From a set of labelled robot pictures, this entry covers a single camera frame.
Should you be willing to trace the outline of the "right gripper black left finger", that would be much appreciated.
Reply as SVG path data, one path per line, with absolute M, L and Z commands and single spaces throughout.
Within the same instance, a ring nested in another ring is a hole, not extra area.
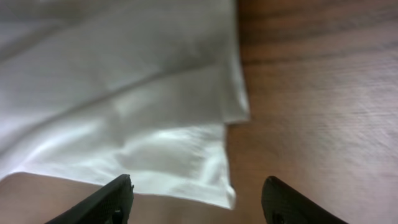
M 122 174 L 46 224 L 127 224 L 133 190 L 130 176 Z

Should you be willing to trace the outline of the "white t-shirt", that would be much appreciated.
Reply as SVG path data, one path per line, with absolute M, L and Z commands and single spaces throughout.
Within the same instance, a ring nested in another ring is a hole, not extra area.
M 2 1 L 1 176 L 232 209 L 226 127 L 249 118 L 236 1 Z

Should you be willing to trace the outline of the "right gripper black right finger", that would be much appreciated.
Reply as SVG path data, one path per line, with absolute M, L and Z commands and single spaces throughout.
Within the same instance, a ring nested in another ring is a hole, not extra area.
M 268 224 L 348 224 L 275 176 L 264 182 L 261 205 Z

